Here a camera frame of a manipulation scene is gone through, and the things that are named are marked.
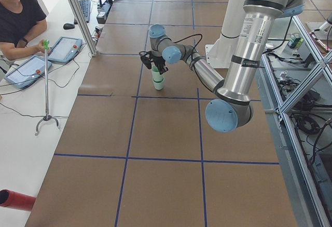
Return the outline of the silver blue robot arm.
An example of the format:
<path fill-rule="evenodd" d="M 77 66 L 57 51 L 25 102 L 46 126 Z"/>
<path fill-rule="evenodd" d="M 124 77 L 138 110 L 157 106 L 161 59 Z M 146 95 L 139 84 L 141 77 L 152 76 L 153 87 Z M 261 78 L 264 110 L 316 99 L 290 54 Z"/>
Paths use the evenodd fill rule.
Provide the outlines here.
<path fill-rule="evenodd" d="M 231 132 L 253 116 L 248 92 L 274 21 L 300 14 L 304 5 L 305 0 L 229 0 L 220 38 L 212 48 L 219 60 L 229 61 L 226 77 L 193 46 L 173 42 L 160 24 L 150 27 L 151 49 L 140 55 L 141 61 L 160 73 L 167 71 L 167 64 L 184 61 L 216 95 L 205 109 L 208 124 L 216 131 Z"/>

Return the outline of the person's hand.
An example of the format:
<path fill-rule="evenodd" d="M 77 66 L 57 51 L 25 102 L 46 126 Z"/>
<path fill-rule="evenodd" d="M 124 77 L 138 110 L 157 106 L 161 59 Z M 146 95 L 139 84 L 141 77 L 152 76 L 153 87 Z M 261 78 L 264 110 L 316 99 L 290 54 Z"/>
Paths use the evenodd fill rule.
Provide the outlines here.
<path fill-rule="evenodd" d="M 42 52 L 44 53 L 45 52 L 45 48 L 44 48 L 44 42 L 41 41 L 39 42 L 38 44 L 32 46 L 33 47 L 33 50 L 34 50 L 34 53 L 39 53 L 39 52 Z"/>

